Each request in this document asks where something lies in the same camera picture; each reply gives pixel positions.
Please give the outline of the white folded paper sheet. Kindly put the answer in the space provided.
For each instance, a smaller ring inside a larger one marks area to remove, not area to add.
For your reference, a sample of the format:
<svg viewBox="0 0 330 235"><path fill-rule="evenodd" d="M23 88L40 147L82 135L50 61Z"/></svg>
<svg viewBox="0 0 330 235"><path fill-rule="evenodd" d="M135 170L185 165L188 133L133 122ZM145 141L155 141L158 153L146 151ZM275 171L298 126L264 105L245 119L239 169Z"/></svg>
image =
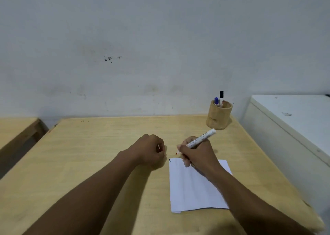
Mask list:
<svg viewBox="0 0 330 235"><path fill-rule="evenodd" d="M229 209L219 190L180 158L169 159L171 212L181 213L205 208Z"/></svg>

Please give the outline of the person's right forearm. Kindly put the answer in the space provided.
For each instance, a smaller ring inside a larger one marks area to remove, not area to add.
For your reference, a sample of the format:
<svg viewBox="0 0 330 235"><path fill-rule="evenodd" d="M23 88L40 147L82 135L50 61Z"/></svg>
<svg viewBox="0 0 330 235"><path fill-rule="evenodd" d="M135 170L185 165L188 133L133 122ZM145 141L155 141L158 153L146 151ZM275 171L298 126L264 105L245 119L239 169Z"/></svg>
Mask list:
<svg viewBox="0 0 330 235"><path fill-rule="evenodd" d="M215 167L194 167L220 191L247 235L314 235L247 189L219 163Z"/></svg>

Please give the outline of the person's left forearm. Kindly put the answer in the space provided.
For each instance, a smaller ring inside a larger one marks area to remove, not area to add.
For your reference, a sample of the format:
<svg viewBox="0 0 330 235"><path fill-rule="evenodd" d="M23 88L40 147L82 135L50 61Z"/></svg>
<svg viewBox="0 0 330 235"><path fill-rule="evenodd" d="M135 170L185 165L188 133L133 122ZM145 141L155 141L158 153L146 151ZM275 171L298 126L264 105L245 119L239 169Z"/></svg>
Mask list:
<svg viewBox="0 0 330 235"><path fill-rule="evenodd" d="M109 164L51 206L23 235L99 234L141 153L121 151Z"/></svg>

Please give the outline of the wooden pen holder cup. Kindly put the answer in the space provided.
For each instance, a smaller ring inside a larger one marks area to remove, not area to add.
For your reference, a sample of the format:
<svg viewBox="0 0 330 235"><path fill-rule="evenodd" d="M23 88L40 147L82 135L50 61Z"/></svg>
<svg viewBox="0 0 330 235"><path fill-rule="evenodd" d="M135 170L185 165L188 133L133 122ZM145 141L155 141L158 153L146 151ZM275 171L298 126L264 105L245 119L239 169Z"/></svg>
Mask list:
<svg viewBox="0 0 330 235"><path fill-rule="evenodd" d="M224 130L231 123L230 114L232 108L233 104L228 101L224 101L221 108L216 106L214 100L212 100L206 119L206 125L211 129Z"/></svg>

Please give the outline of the wooden side table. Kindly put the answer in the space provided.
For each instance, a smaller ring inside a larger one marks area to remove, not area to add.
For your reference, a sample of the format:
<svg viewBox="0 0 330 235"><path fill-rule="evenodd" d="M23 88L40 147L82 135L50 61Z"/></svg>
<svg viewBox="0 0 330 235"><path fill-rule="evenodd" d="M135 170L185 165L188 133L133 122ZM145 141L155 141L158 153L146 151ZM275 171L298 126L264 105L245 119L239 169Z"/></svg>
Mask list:
<svg viewBox="0 0 330 235"><path fill-rule="evenodd" d="M0 117L0 179L49 131L37 117Z"/></svg>

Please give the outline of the person's left hand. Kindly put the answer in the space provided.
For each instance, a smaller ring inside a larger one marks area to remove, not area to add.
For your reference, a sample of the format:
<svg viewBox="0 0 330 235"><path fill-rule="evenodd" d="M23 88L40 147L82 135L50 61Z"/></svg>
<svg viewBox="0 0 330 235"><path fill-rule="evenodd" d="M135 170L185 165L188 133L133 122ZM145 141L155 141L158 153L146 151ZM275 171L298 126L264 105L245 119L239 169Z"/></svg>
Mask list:
<svg viewBox="0 0 330 235"><path fill-rule="evenodd" d="M144 134L138 138L133 145L128 148L127 154L133 159L138 165L155 165L153 164L153 155L155 151L152 137L158 137L154 134Z"/></svg>

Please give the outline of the white marker with red tip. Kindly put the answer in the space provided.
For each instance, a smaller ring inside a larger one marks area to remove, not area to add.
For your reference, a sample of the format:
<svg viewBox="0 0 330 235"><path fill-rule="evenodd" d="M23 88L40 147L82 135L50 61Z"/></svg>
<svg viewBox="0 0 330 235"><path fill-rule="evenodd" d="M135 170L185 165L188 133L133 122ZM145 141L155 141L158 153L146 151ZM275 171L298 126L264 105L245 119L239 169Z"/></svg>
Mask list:
<svg viewBox="0 0 330 235"><path fill-rule="evenodd" d="M177 145L178 152L181 153L179 147L186 146L189 149L196 149L202 142L208 140L210 137L215 135L217 131L213 128L208 130L206 133L202 134L199 137L189 136L181 144Z"/></svg>

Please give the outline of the person's right hand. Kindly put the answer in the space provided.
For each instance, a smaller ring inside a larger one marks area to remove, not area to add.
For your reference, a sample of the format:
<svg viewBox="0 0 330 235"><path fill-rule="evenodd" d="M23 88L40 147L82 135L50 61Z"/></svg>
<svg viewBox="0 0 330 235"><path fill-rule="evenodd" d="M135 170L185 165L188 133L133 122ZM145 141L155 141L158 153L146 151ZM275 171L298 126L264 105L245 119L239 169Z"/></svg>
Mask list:
<svg viewBox="0 0 330 235"><path fill-rule="evenodd" d="M220 166L209 140L202 142L190 155L191 166L208 175Z"/></svg>

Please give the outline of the white cabinet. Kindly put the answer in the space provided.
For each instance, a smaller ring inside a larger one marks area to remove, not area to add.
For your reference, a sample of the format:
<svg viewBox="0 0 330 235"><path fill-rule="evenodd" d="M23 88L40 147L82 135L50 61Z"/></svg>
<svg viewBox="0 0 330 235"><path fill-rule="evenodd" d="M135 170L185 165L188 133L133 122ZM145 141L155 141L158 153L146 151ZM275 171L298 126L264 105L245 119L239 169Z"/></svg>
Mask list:
<svg viewBox="0 0 330 235"><path fill-rule="evenodd" d="M330 229L330 95L253 95L241 124Z"/></svg>

